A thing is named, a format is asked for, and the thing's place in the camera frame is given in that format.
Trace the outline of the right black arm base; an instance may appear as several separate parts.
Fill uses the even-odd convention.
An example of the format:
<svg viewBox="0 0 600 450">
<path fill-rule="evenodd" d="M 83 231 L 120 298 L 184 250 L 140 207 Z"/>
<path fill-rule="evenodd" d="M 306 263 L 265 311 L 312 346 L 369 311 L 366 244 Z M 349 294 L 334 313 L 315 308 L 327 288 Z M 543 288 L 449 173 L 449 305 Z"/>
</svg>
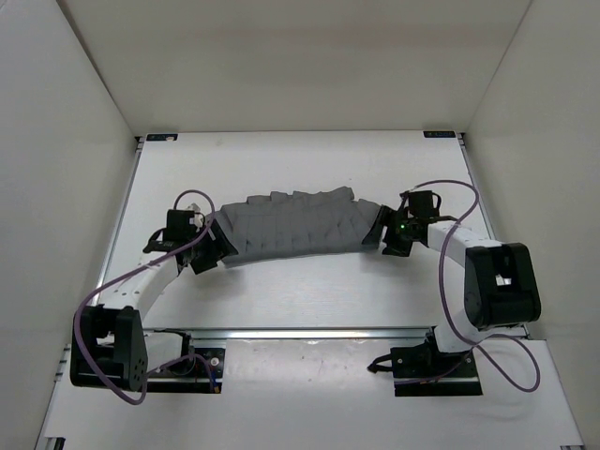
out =
<svg viewBox="0 0 600 450">
<path fill-rule="evenodd" d="M 411 347 L 392 347 L 368 366 L 393 375 L 397 398 L 478 397 L 483 395 L 473 353 L 441 352 L 432 332 Z"/>
</svg>

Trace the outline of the grey pleated skirt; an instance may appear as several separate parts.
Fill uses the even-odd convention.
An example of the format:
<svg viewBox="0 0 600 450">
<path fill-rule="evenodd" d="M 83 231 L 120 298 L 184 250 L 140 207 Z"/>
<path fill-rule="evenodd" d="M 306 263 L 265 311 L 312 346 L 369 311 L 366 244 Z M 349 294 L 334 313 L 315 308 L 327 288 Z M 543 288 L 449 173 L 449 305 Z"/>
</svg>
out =
<svg viewBox="0 0 600 450">
<path fill-rule="evenodd" d="M 239 265 L 370 251 L 379 246 L 379 239 L 365 239 L 380 210 L 375 202 L 356 200 L 349 187 L 249 196 L 216 212 L 216 224 L 236 250 L 223 261 Z"/>
</svg>

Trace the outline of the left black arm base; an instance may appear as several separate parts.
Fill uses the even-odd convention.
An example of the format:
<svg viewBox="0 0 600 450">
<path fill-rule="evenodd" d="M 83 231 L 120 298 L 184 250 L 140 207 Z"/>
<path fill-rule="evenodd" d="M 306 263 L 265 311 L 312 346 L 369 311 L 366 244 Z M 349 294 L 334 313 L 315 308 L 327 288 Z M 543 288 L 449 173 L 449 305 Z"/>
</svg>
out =
<svg viewBox="0 0 600 450">
<path fill-rule="evenodd" d="M 226 344 L 222 339 L 160 329 L 144 334 L 148 356 L 148 393 L 209 394 L 222 392 Z"/>
</svg>

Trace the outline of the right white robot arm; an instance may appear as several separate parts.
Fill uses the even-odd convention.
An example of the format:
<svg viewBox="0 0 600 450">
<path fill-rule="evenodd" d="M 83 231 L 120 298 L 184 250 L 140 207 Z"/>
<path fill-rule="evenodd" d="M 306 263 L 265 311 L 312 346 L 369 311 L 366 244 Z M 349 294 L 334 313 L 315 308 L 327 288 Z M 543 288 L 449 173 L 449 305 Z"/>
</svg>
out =
<svg viewBox="0 0 600 450">
<path fill-rule="evenodd" d="M 407 257 L 418 242 L 438 251 L 438 282 L 444 320 L 431 330 L 431 345 L 420 352 L 421 367 L 442 375 L 454 364 L 454 353 L 541 315 L 541 301 L 528 248 L 481 236 L 440 213 L 442 197 L 431 191 L 400 195 L 399 209 L 380 208 L 365 245 L 384 243 L 386 255 Z M 443 264 L 464 269 L 463 295 L 456 310 L 445 297 Z"/>
</svg>

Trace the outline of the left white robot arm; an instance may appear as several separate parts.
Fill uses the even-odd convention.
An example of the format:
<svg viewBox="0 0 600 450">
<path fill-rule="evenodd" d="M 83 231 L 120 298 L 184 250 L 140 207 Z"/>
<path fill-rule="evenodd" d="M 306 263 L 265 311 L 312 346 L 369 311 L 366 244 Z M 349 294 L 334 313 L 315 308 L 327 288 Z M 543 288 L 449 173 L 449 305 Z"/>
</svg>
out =
<svg viewBox="0 0 600 450">
<path fill-rule="evenodd" d="M 165 289 L 185 269 L 211 270 L 236 255 L 214 214 L 197 205 L 171 209 L 131 272 L 110 282 L 97 305 L 75 314 L 69 378 L 78 387 L 103 387 L 128 395 L 141 392 L 150 376 L 170 368 L 185 373 L 198 364 L 186 332 L 146 332 L 143 320 Z"/>
</svg>

